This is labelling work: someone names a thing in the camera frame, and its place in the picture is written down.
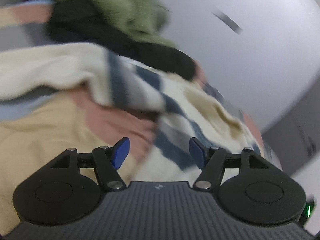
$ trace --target laundry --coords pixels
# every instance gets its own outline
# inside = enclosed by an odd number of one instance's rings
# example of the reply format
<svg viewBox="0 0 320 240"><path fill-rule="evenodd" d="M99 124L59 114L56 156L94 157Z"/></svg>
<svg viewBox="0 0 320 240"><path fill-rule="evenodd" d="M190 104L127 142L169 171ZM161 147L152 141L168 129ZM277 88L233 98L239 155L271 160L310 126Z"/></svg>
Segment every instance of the laundry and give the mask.
<svg viewBox="0 0 320 240"><path fill-rule="evenodd" d="M195 76L195 62L183 52L159 44L133 41L105 23L88 0L57 3L48 22L51 39L62 43L89 41L164 72L177 73L186 80Z"/></svg>
<svg viewBox="0 0 320 240"><path fill-rule="evenodd" d="M53 44L53 41L48 37L46 32L46 24L38 23L39 12L43 15L42 18L49 19L52 8L51 4L45 4L42 7L34 4L21 4L10 7L9 11L13 15L13 18L18 21L14 23L14 26L8 25L5 28L0 28L0 37L11 37L10 43L6 42L2 44L0 51L11 48ZM142 63L137 61L133 62L133 64L144 67ZM179 81L178 75L171 74L170 78L176 78ZM212 88L216 91L214 94L206 89L210 85L198 63L196 63L196 74L192 82L198 84L200 89L215 97L229 114L244 121L243 113L221 95L217 97L216 95L219 92L215 88ZM51 88L39 87L19 98L0 101L0 121L15 120L31 114L55 95L57 93L52 93ZM138 162L143 161L148 156L157 130L155 113L133 111L131 109L123 111L115 107L102 107L91 99L90 92L84 90L82 86L72 89L69 95L71 95L79 108L86 111L87 127L105 143L113 145L122 136L127 136L131 138L131 154L135 156ZM115 120L119 120L119 118L122 118L122 121L116 124ZM260 143L260 133L256 135L253 133L253 135L257 138L258 143Z"/></svg>
<svg viewBox="0 0 320 240"><path fill-rule="evenodd" d="M84 82L86 88L79 89ZM66 148L88 152L113 145L117 140L115 131L124 130L121 122L126 120L136 137L144 134L140 141L130 136L140 144L133 143L132 150L147 153L142 156L130 151L119 170L126 183L186 180L192 184L201 171L189 154L191 137L197 137L207 147L220 146L232 153L252 146L264 156L248 128L196 84L177 74L165 74L120 57L93 43L0 53L0 101L20 98L41 86L60 91L28 115L0 122L1 234L19 223L11 199L20 182ZM114 113L104 112L109 107L114 107L111 111L116 112L121 122L111 120ZM137 115L140 111L148 114L140 114L132 122L130 113ZM113 127L114 134L109 135L104 125ZM88 172L87 176L94 179L94 172Z"/></svg>
<svg viewBox="0 0 320 240"><path fill-rule="evenodd" d="M168 21L168 10L159 0L88 0L103 20L135 41L173 47L159 31Z"/></svg>

